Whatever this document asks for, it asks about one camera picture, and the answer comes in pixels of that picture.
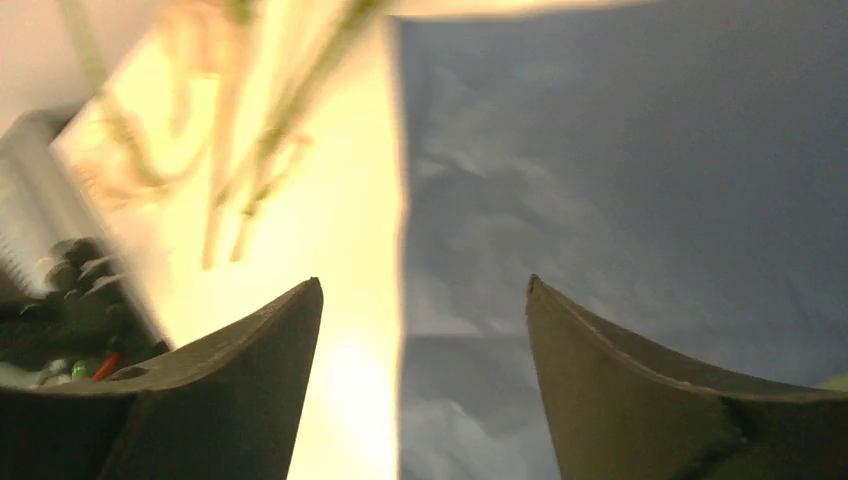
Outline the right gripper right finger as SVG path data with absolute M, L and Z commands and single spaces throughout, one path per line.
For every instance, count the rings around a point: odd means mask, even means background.
M 532 276 L 527 326 L 564 479 L 843 479 L 847 397 L 619 327 Z

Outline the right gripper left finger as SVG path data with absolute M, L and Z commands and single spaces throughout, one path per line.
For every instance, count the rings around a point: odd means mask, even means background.
M 1 392 L 5 479 L 283 479 L 323 307 L 318 279 L 101 380 Z

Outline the blue wrapping paper sheet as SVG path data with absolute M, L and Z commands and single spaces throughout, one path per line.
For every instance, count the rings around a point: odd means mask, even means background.
M 847 370 L 847 5 L 403 19 L 403 479 L 564 479 L 532 276 L 693 359 Z

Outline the fake pink flower bouquet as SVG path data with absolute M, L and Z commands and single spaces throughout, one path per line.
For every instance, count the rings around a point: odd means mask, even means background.
M 172 90 L 171 118 L 183 122 L 187 93 L 181 80 L 191 69 L 218 76 L 214 118 L 201 147 L 209 151 L 210 200 L 206 215 L 201 267 L 216 264 L 221 212 L 244 184 L 250 191 L 242 209 L 240 230 L 230 259 L 240 260 L 251 225 L 262 203 L 289 174 L 282 170 L 272 177 L 272 158 L 293 135 L 319 89 L 347 55 L 372 19 L 386 7 L 384 1 L 347 1 L 333 23 L 322 30 L 317 47 L 305 54 L 301 27 L 304 15 L 313 9 L 310 1 L 290 2 L 278 59 L 286 63 L 284 86 L 269 108 L 263 128 L 252 141 L 241 162 L 232 166 L 231 147 L 240 97 L 250 70 L 253 50 L 251 35 L 258 18 L 254 1 L 169 1 L 156 27 L 177 79 Z M 92 160 L 77 162 L 71 171 L 94 200 L 108 207 L 122 207 L 136 199 L 160 196 L 190 177 L 199 167 L 192 158 L 183 169 L 164 173 L 153 163 L 142 131 L 133 125 L 117 97 L 107 87 L 107 70 L 101 58 L 89 19 L 80 1 L 57 4 L 73 51 L 92 89 L 93 101 L 105 128 L 104 145 L 112 154 L 98 153 Z

